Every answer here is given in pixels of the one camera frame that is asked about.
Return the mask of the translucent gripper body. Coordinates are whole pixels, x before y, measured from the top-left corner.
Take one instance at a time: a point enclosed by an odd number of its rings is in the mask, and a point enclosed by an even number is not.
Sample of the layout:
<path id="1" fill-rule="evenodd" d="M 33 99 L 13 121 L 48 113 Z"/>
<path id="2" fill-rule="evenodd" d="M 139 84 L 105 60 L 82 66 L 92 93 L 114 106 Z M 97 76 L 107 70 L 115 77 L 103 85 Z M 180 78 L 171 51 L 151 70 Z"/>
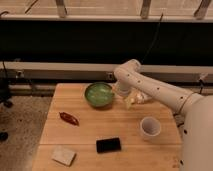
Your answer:
<path id="1" fill-rule="evenodd" d="M 136 103 L 136 92 L 131 91 L 121 91 L 117 88 L 114 89 L 114 92 L 123 99 L 126 109 L 130 109 L 132 105 Z"/>

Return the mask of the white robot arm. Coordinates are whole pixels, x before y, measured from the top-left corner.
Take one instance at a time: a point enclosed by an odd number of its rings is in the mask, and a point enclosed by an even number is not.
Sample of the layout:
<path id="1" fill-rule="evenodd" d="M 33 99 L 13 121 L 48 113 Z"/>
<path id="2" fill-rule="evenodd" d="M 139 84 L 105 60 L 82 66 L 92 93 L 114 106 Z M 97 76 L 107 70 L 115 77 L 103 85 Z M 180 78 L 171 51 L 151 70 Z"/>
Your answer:
<path id="1" fill-rule="evenodd" d="M 185 116 L 179 171 L 213 171 L 213 95 L 203 96 L 140 73 L 132 59 L 114 69 L 115 91 L 127 97 L 135 88 Z"/>

